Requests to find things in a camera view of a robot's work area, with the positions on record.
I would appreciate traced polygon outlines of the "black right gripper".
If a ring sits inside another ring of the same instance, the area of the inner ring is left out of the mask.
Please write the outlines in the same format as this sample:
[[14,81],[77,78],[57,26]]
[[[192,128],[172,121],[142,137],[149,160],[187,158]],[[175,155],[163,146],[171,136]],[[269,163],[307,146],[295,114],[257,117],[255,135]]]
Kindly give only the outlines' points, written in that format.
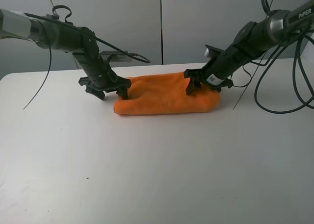
[[221,92],[221,88],[233,87],[233,81],[230,79],[220,80],[215,75],[208,77],[210,82],[202,76],[201,69],[187,69],[183,73],[184,78],[189,78],[189,83],[185,89],[185,93],[189,96],[194,91],[201,89],[201,83],[208,86],[211,91]]

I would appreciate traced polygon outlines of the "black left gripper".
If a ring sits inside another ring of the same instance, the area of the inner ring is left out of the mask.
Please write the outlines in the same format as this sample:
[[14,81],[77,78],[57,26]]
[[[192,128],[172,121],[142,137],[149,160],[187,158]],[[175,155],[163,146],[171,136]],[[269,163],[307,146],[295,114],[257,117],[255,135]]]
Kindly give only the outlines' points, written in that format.
[[105,99],[105,94],[109,92],[116,92],[119,99],[128,100],[128,89],[131,87],[131,80],[117,77],[116,81],[112,81],[107,76],[88,76],[82,77],[79,79],[78,83],[82,86],[85,85],[91,89],[94,89],[90,92],[93,96],[97,97],[100,100]]

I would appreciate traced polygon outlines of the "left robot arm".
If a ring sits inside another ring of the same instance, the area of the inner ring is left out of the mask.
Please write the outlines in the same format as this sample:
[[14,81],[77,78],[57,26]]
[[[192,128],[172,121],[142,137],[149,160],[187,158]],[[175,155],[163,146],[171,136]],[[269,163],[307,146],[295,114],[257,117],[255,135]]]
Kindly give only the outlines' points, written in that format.
[[87,93],[104,100],[106,93],[116,92],[121,99],[128,99],[131,81],[119,77],[109,62],[103,60],[95,33],[86,27],[1,9],[0,36],[32,40],[43,49],[71,53],[86,73],[78,82],[86,87]]

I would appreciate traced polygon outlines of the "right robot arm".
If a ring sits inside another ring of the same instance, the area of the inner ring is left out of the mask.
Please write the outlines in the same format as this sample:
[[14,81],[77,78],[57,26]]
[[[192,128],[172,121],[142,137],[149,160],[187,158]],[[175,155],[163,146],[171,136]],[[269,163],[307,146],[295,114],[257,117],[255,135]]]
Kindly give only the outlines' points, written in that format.
[[233,87],[228,77],[237,69],[274,46],[292,44],[314,26],[313,0],[293,11],[270,10],[267,0],[262,0],[262,7],[266,13],[264,20],[247,23],[225,50],[206,46],[209,62],[201,69],[184,71],[184,77],[189,79],[185,90],[187,95],[203,85],[218,92],[223,87]]

